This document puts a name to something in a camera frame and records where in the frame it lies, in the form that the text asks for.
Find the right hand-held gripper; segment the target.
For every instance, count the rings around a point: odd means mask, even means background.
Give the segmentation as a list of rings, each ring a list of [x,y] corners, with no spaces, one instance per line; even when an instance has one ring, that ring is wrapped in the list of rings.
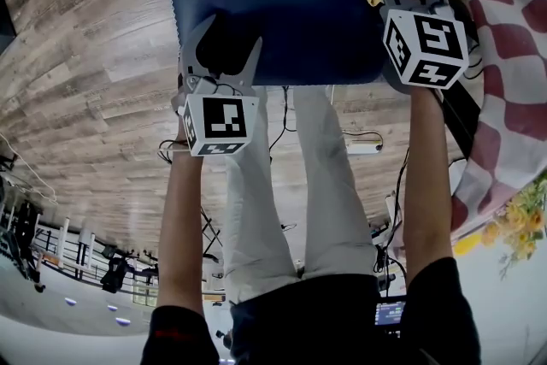
[[[468,41],[448,0],[421,0],[425,9],[403,10],[402,0],[383,0],[379,10],[388,55],[383,75],[396,90],[412,86],[448,90],[469,67]]]

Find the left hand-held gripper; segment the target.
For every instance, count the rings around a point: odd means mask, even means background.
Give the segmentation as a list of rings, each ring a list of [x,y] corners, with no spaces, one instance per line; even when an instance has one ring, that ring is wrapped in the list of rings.
[[[216,15],[199,23],[179,51],[178,94],[172,99],[192,156],[233,155],[253,138],[259,98],[235,86],[249,87],[256,75],[263,39],[240,46],[222,69],[220,84],[197,59],[197,46]]]

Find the person's right forearm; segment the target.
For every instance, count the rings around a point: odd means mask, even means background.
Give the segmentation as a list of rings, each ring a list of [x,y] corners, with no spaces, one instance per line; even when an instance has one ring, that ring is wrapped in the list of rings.
[[[407,279],[452,256],[452,205],[444,115],[427,88],[410,93],[409,158],[403,207]]]

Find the person's left forearm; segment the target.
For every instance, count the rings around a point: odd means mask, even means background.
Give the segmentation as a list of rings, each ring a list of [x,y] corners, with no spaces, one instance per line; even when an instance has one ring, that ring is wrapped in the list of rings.
[[[203,159],[175,152],[162,216],[158,265],[160,306],[203,314],[201,182]]]

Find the pink checkered tablecloth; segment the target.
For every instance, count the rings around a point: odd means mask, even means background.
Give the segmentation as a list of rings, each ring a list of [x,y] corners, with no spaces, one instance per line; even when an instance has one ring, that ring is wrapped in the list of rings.
[[[469,0],[484,99],[452,196],[454,241],[547,170],[547,0]]]

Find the white floor power strip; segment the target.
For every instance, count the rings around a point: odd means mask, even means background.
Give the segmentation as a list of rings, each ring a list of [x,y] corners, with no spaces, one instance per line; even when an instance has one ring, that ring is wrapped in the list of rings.
[[[382,151],[383,142],[381,140],[353,139],[346,143],[346,147],[349,155],[374,155]]]

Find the person's light grey trousers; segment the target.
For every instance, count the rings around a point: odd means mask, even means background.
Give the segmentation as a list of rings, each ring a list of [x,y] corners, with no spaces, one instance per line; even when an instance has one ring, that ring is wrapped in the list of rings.
[[[268,143],[268,95],[259,98],[253,139],[226,157],[224,284],[239,304],[319,277],[370,276],[376,250],[358,197],[338,116],[322,86],[293,91],[308,185],[303,279],[291,259],[274,203]]]

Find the yellow artificial flower bouquet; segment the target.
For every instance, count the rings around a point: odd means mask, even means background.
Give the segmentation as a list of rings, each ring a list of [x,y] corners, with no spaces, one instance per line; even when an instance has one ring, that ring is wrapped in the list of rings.
[[[547,241],[547,169],[498,209],[481,234],[485,247],[497,242],[506,247],[499,260],[501,280],[519,262],[529,261],[543,240]]]

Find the black equipment pile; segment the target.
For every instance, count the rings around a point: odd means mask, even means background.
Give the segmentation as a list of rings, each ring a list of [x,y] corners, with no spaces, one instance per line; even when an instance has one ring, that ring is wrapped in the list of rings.
[[[46,289],[41,279],[44,254],[33,245],[40,213],[32,202],[23,201],[17,210],[15,227],[8,228],[5,237],[18,269],[33,283],[35,291],[42,294]]]

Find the person's dark shirt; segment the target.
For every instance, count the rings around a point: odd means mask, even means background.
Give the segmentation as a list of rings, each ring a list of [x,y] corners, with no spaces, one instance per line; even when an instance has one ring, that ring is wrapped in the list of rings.
[[[140,365],[220,365],[206,320],[195,256],[160,258],[162,300]],[[232,306],[235,365],[480,365],[479,335],[450,249],[410,252],[398,335],[375,323],[373,276],[299,281]]]

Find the small screen device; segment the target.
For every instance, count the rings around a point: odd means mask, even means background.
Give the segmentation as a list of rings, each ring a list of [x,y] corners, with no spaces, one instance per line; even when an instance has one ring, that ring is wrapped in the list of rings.
[[[375,325],[377,327],[395,327],[401,322],[406,302],[381,302],[376,306]]]

